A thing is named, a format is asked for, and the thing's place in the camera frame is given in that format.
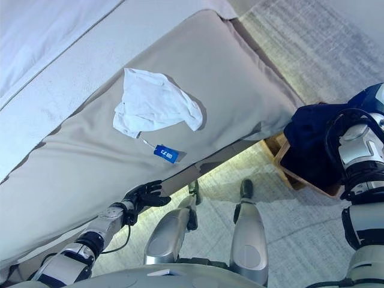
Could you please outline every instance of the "white cloth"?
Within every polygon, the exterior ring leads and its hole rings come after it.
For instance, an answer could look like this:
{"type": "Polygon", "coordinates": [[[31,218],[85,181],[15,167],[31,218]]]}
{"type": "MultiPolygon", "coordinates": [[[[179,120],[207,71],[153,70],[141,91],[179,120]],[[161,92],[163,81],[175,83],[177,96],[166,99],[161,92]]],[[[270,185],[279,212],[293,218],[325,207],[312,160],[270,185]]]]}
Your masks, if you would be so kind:
{"type": "Polygon", "coordinates": [[[113,127],[133,138],[182,121],[196,131],[203,122],[196,102],[165,75],[132,68],[124,69],[124,93],[115,112],[113,127]]]}

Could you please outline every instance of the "floor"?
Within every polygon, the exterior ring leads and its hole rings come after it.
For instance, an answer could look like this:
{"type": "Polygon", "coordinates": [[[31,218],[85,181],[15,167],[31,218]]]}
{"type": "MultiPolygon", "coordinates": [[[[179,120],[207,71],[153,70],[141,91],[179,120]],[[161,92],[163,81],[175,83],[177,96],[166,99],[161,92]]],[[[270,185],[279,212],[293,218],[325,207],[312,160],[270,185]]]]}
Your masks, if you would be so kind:
{"type": "MultiPolygon", "coordinates": [[[[231,0],[240,20],[305,103],[347,101],[384,79],[384,53],[359,26],[320,0],[231,0]]],[[[199,228],[186,235],[182,257],[228,262],[235,203],[241,180],[250,178],[262,215],[269,253],[269,287],[305,287],[345,276],[353,250],[344,239],[341,210],[348,203],[304,188],[293,191],[280,179],[260,144],[199,179],[204,200],[199,228]]],[[[145,244],[158,220],[176,207],[150,209],[132,228],[123,250],[103,255],[94,276],[142,264],[145,244]]],[[[109,248],[125,241],[121,231],[109,248]]],[[[22,278],[33,265],[21,269],[22,278]]]]}
{"type": "Polygon", "coordinates": [[[326,0],[335,11],[359,27],[384,50],[382,0],[326,0]]]}

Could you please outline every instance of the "tag string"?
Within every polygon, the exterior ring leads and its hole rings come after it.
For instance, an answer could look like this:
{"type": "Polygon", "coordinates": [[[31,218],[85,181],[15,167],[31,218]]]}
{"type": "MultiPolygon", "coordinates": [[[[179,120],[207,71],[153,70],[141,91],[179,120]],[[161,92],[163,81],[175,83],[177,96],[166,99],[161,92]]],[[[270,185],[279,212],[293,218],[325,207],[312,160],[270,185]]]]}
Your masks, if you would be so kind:
{"type": "Polygon", "coordinates": [[[153,149],[156,149],[156,147],[152,144],[150,144],[147,140],[145,140],[141,135],[139,135],[139,138],[145,143],[147,144],[149,147],[153,148],[153,149]]]}

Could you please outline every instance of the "dark blue cloth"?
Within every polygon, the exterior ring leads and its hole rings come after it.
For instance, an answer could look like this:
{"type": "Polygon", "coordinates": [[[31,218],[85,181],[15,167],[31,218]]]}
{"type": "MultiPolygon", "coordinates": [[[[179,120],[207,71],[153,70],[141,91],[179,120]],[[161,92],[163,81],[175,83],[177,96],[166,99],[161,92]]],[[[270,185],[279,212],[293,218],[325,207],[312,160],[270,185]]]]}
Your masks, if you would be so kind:
{"type": "Polygon", "coordinates": [[[328,158],[324,145],[329,122],[347,108],[382,114],[384,105],[375,99],[380,86],[381,83],[368,87],[345,104],[300,107],[284,129],[284,135],[291,146],[284,166],[289,166],[288,169],[320,188],[338,182],[341,175],[328,158]]]}

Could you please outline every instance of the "wooden crate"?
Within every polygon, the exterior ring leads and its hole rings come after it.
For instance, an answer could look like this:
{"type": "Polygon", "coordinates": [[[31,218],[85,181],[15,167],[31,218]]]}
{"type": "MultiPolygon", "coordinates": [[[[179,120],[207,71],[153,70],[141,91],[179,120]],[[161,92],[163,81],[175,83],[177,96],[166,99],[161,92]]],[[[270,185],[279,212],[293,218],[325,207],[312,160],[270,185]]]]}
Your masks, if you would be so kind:
{"type": "MultiPolygon", "coordinates": [[[[265,151],[266,155],[271,159],[273,163],[275,163],[275,158],[278,155],[281,147],[285,144],[287,139],[284,137],[284,134],[279,134],[276,136],[272,136],[261,141],[261,146],[265,151]]],[[[277,172],[283,182],[291,189],[299,190],[305,187],[305,184],[301,183],[294,177],[291,177],[289,174],[285,173],[282,169],[277,169],[277,172]]]]}
{"type": "Polygon", "coordinates": [[[331,198],[338,198],[342,193],[343,188],[341,185],[332,185],[322,190],[281,165],[281,160],[290,148],[290,145],[283,133],[265,139],[262,142],[262,146],[267,155],[273,161],[273,164],[277,167],[280,177],[288,187],[294,190],[299,190],[305,186],[309,186],[315,191],[331,198]]]}

